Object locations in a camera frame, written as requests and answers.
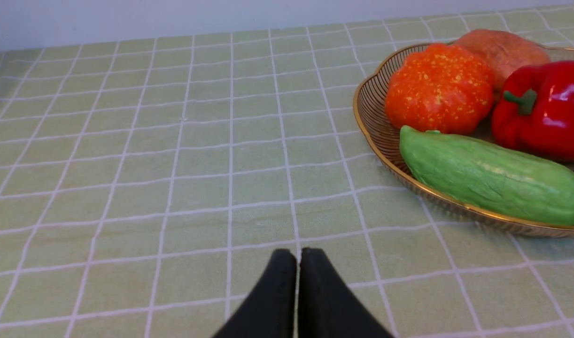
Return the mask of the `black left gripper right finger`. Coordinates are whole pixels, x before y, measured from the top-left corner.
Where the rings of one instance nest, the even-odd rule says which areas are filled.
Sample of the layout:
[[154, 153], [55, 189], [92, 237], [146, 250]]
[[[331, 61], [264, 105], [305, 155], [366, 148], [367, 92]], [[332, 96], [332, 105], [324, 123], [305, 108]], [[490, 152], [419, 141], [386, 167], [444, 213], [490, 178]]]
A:
[[305, 247], [298, 295], [300, 338], [392, 338], [335, 270], [321, 248]]

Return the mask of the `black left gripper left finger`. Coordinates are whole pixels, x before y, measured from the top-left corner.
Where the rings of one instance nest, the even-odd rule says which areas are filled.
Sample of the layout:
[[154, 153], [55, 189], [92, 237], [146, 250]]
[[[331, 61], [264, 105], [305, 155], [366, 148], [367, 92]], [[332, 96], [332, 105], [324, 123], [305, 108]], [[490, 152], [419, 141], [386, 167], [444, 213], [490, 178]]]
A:
[[272, 252], [254, 288], [215, 338], [291, 338], [294, 335], [296, 258]]

